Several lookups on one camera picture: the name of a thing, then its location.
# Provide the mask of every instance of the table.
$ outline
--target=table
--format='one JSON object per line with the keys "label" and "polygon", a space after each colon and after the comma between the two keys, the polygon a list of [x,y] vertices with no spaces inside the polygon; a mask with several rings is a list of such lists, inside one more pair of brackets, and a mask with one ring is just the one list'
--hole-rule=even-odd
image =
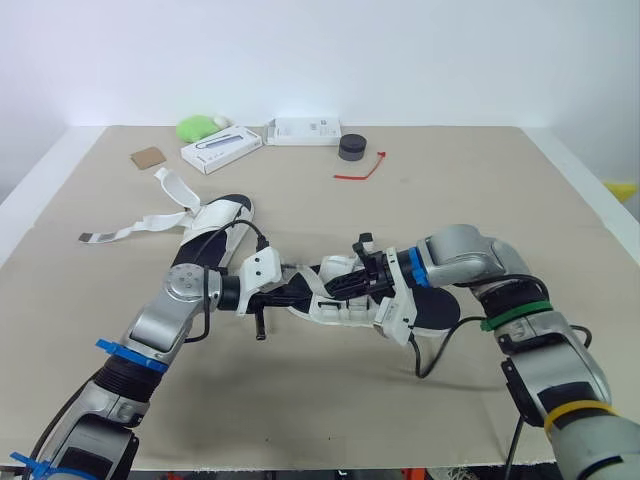
{"label": "table", "polygon": [[[264,147],[203,176],[179,157],[169,127],[110,127],[0,270],[0,452],[28,452],[66,397],[105,360],[160,288],[181,234],[141,233],[106,245],[76,241],[143,214],[176,210],[130,153],[158,146],[203,200],[244,193],[288,262],[347,254],[360,232],[406,248],[452,223],[514,245],[545,280],[554,306],[594,333],[593,354],[615,405],[640,420],[640,270],[582,198],[519,129],[366,127],[387,158],[366,182],[332,178],[331,147]],[[247,239],[233,265],[254,248]],[[463,315],[480,313],[457,290]],[[392,468],[502,463],[517,412],[493,337],[461,329],[428,380],[410,348],[371,329],[321,327],[271,309],[268,340],[251,317],[214,316],[187,345],[137,429],[138,469]],[[436,344],[430,345],[433,351]],[[516,461],[552,458],[525,428]]]}

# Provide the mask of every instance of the blue cable tie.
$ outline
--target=blue cable tie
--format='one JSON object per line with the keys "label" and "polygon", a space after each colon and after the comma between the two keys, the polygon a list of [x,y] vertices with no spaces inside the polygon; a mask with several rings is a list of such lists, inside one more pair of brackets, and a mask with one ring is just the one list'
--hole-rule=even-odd
{"label": "blue cable tie", "polygon": [[409,249],[409,259],[411,260],[411,275],[413,275],[413,279],[421,287],[428,287],[429,280],[427,279],[427,272],[420,263],[418,249],[416,247]]}
{"label": "blue cable tie", "polygon": [[145,357],[144,355],[134,352],[133,350],[129,350],[116,342],[109,342],[101,338],[96,342],[96,346],[102,348],[105,352],[110,353],[111,355],[126,358],[133,363],[155,370],[156,372],[164,373],[169,369],[169,365],[153,360],[152,358]]}
{"label": "blue cable tie", "polygon": [[97,480],[93,475],[90,475],[81,470],[75,470],[73,468],[51,468],[51,462],[38,462],[37,460],[26,457],[18,452],[13,452],[9,456],[20,463],[24,463],[26,467],[31,470],[31,475],[33,475],[36,480],[49,478],[51,475],[54,475],[56,473],[65,473],[84,478],[86,480]]}

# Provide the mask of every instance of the white product box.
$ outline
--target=white product box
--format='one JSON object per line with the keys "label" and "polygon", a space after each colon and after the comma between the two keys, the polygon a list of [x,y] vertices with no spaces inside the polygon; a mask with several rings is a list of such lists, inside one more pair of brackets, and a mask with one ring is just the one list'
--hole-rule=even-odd
{"label": "white product box", "polygon": [[234,125],[182,147],[180,153],[182,158],[206,175],[261,146],[260,135]]}
{"label": "white product box", "polygon": [[275,118],[264,128],[267,145],[338,145],[340,121],[331,117]]}

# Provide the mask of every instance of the brown cardboard piece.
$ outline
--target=brown cardboard piece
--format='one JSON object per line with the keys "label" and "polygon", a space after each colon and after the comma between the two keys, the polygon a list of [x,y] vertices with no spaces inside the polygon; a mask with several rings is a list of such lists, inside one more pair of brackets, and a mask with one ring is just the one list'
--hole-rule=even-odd
{"label": "brown cardboard piece", "polygon": [[149,147],[131,154],[131,160],[140,170],[153,167],[166,160],[158,147]]}

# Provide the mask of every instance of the green cable tie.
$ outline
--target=green cable tie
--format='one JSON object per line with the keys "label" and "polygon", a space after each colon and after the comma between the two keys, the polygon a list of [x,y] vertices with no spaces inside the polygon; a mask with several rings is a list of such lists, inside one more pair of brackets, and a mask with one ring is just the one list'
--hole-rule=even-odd
{"label": "green cable tie", "polygon": [[516,318],[523,317],[528,313],[544,312],[547,310],[553,310],[551,302],[547,300],[527,303],[525,305],[520,305],[519,307],[512,308],[511,310],[507,310],[497,317],[483,320],[480,324],[480,328],[483,332],[490,332],[491,330],[495,330],[505,323],[510,322],[511,320],[515,320]]}

